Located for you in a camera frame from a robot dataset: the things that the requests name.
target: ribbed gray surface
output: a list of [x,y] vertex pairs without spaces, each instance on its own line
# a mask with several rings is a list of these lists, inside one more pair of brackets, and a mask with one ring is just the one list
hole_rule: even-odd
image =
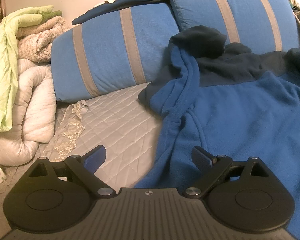
[[79,224],[63,232],[34,235],[11,231],[4,240],[294,240],[281,229],[262,235],[236,232],[214,220],[200,200],[176,189],[122,189],[99,200]]

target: crosshair symbol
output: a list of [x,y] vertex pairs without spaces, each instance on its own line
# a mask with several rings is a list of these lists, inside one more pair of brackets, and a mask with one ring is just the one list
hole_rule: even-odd
[[145,192],[145,194],[150,197],[152,194],[154,194],[154,192],[152,192],[151,190],[148,190]]

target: silver bolt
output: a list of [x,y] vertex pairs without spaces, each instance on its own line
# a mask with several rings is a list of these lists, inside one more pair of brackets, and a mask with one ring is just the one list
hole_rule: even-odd
[[98,194],[102,195],[102,196],[109,196],[113,193],[113,189],[109,188],[109,187],[102,187],[100,189],[98,189]]
[[201,193],[201,190],[197,187],[189,187],[186,189],[186,193],[191,196],[197,196]]

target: light green blanket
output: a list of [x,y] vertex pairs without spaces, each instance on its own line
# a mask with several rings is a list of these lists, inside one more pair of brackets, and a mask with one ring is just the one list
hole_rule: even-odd
[[12,127],[12,107],[18,89],[18,28],[40,24],[49,18],[52,10],[52,5],[24,8],[9,14],[0,23],[0,132]]

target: quilted mattress cover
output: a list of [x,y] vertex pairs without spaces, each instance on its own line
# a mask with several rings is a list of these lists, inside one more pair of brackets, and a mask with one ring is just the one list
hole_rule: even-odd
[[[84,155],[98,145],[106,148],[106,161],[95,175],[115,189],[133,187],[151,169],[161,130],[161,119],[138,101],[138,94],[147,84],[114,91],[85,101],[89,107],[82,117],[85,130],[70,155]],[[67,106],[57,108],[56,129]],[[46,145],[41,144],[34,159],[19,167],[7,167],[9,174],[0,193],[0,238],[10,226],[3,214],[2,204],[9,190],[40,156]]]

